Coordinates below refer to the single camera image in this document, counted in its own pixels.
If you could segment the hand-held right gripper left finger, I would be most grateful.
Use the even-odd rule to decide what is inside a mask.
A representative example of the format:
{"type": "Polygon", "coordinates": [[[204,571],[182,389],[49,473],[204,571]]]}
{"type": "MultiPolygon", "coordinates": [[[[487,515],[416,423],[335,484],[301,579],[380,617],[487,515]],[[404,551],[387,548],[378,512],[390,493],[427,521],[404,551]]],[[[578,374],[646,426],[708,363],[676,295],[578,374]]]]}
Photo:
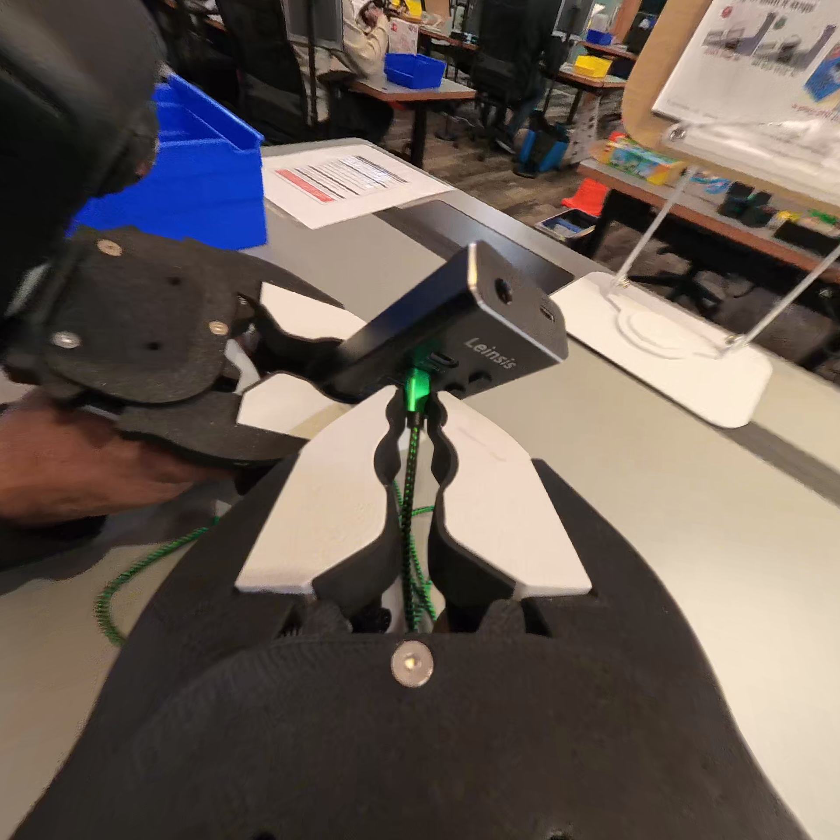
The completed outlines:
{"type": "Polygon", "coordinates": [[[384,387],[301,450],[238,574],[240,592],[378,597],[401,568],[393,490],[403,392],[384,387]]]}

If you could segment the grey desk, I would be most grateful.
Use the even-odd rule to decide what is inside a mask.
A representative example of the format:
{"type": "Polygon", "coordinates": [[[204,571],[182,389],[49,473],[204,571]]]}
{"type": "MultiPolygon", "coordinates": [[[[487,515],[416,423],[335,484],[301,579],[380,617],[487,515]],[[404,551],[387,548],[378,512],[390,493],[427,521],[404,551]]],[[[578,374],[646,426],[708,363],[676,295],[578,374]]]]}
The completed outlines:
{"type": "MultiPolygon", "coordinates": [[[[753,424],[706,425],[570,343],[469,403],[643,556],[692,625],[777,791],[838,838],[838,390],[782,360],[753,424]]],[[[91,546],[2,573],[2,838],[56,773],[117,654],[93,605],[226,485],[115,518],[91,546]]]]}

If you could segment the colourful toy box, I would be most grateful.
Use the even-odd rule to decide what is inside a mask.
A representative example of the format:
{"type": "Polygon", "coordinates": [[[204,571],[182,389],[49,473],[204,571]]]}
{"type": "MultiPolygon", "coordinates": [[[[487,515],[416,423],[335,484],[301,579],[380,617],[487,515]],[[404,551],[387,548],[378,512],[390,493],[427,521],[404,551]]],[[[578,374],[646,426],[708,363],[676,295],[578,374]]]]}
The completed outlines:
{"type": "Polygon", "coordinates": [[[652,186],[672,186],[685,173],[686,164],[675,161],[614,131],[591,147],[591,157],[652,186]]]}

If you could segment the blue storage bin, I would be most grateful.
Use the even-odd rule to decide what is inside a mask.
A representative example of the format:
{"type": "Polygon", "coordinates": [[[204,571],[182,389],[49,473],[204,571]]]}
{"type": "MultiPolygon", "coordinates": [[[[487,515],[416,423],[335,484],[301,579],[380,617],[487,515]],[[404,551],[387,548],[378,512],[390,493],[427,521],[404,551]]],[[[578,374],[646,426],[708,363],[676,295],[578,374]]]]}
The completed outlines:
{"type": "Polygon", "coordinates": [[[264,245],[264,136],[174,73],[156,86],[154,102],[159,147],[152,169],[123,192],[90,200],[74,228],[133,226],[220,249],[264,245]]]}

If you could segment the person's left hand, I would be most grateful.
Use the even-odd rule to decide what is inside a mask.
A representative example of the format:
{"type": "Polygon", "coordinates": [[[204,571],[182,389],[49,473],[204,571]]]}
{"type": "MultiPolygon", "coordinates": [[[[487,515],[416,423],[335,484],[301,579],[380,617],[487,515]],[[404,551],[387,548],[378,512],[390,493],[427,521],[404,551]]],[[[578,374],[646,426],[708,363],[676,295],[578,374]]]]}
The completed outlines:
{"type": "Polygon", "coordinates": [[[124,439],[110,421],[62,408],[42,392],[29,393],[2,414],[1,518],[16,526],[156,506],[231,477],[124,439]]]}

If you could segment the grey storage bin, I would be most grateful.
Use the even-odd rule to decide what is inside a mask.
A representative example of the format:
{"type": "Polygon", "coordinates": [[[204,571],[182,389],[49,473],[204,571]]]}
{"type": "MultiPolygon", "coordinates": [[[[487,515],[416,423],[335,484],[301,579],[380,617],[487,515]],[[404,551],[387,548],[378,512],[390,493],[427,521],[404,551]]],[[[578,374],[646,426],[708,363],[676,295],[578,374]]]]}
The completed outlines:
{"type": "Polygon", "coordinates": [[[537,222],[533,227],[566,247],[580,250],[594,232],[598,219],[598,216],[579,208],[566,207],[561,212],[537,222]]]}

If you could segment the black speaker bar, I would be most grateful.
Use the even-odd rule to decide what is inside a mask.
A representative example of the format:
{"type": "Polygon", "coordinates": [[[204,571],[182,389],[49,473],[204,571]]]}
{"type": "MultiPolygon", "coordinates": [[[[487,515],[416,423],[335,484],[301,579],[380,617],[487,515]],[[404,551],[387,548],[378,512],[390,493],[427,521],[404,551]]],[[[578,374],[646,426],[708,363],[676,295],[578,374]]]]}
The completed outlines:
{"type": "Polygon", "coordinates": [[[773,237],[814,255],[829,256],[838,246],[838,236],[829,236],[820,230],[786,219],[773,233],[773,237]]]}

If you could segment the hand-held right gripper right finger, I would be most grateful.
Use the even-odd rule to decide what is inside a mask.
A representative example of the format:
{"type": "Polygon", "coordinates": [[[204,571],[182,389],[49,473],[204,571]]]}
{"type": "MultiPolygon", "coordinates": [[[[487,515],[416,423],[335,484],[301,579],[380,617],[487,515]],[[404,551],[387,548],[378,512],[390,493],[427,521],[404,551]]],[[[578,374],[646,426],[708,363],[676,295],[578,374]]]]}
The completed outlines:
{"type": "Polygon", "coordinates": [[[437,481],[427,564],[446,600],[584,595],[592,583],[529,453],[455,396],[428,405],[437,481]]]}

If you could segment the wooden edged table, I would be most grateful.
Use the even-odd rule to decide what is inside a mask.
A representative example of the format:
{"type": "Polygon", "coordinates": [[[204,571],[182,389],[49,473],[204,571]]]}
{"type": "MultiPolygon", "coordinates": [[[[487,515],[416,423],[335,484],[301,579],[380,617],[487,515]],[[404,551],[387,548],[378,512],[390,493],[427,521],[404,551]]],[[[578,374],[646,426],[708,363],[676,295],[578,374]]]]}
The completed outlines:
{"type": "Polygon", "coordinates": [[[456,81],[443,79],[438,87],[414,89],[388,81],[384,76],[350,84],[352,91],[391,106],[408,106],[414,112],[413,131],[407,160],[417,169],[423,169],[427,140],[427,117],[433,108],[447,104],[472,102],[476,91],[456,81]]]}

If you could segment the illustrated instruction sheet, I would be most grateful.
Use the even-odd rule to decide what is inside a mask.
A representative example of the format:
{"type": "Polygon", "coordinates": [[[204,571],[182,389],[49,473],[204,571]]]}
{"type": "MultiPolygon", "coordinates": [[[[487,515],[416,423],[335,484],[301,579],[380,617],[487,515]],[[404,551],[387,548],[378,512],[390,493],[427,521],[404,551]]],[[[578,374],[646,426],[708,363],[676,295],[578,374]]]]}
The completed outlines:
{"type": "Polygon", "coordinates": [[[711,2],[653,110],[690,123],[838,123],[839,2],[711,2]]]}

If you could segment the black box-shaped USB hub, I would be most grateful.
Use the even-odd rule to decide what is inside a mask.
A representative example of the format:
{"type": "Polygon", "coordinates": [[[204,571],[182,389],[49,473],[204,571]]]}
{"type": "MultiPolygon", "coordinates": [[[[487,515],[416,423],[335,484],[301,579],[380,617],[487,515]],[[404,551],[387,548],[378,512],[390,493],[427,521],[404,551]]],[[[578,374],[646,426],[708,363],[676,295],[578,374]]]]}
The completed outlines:
{"type": "Polygon", "coordinates": [[[462,248],[307,376],[323,392],[359,403],[384,385],[428,374],[430,392],[467,398],[564,362],[559,306],[483,241],[462,248]]]}

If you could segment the printed paper sheet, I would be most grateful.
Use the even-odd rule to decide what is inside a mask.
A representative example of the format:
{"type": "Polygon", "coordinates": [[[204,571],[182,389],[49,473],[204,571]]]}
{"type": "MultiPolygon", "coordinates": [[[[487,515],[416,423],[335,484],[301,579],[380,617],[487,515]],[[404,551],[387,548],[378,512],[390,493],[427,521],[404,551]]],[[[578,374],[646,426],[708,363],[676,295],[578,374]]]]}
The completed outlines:
{"type": "Polygon", "coordinates": [[[266,202],[308,229],[452,192],[376,146],[345,144],[264,158],[266,202]]]}

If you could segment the black green device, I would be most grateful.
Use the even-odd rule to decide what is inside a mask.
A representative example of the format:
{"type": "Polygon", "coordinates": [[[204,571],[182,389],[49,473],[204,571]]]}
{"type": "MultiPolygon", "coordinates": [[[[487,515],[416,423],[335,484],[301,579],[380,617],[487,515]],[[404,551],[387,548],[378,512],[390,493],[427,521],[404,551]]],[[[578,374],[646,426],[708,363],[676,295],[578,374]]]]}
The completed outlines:
{"type": "Polygon", "coordinates": [[[756,191],[751,185],[731,182],[717,214],[748,228],[764,228],[777,213],[770,199],[771,194],[756,191]]]}

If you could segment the black office chair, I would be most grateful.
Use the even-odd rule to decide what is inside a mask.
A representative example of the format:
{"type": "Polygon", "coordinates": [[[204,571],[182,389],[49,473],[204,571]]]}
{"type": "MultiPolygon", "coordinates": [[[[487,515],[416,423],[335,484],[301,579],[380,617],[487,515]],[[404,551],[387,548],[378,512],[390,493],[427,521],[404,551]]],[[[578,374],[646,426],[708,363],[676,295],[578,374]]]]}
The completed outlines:
{"type": "Polygon", "coordinates": [[[242,119],[268,143],[317,139],[282,2],[216,1],[216,7],[236,65],[242,119]]]}

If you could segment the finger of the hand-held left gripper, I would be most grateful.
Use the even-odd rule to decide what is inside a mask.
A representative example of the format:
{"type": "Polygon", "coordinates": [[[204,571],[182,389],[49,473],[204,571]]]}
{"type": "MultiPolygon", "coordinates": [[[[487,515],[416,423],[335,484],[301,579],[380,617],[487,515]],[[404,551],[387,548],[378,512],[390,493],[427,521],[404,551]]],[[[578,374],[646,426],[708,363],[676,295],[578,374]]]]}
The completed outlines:
{"type": "Polygon", "coordinates": [[[277,372],[243,394],[208,391],[183,402],[128,407],[117,430],[200,466],[250,468],[296,454],[342,415],[341,402],[277,372]]]}
{"type": "Polygon", "coordinates": [[[238,260],[238,345],[261,379],[303,375],[367,323],[288,270],[238,260]]]}

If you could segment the small blue bins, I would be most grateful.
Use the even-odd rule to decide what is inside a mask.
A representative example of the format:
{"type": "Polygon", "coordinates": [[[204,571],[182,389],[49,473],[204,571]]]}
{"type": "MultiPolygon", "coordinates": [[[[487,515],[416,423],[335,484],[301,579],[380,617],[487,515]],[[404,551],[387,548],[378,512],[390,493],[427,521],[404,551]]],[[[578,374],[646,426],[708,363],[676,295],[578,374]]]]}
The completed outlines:
{"type": "Polygon", "coordinates": [[[385,55],[385,78],[409,90],[432,90],[441,86],[447,63],[423,54],[394,53],[385,55]]]}

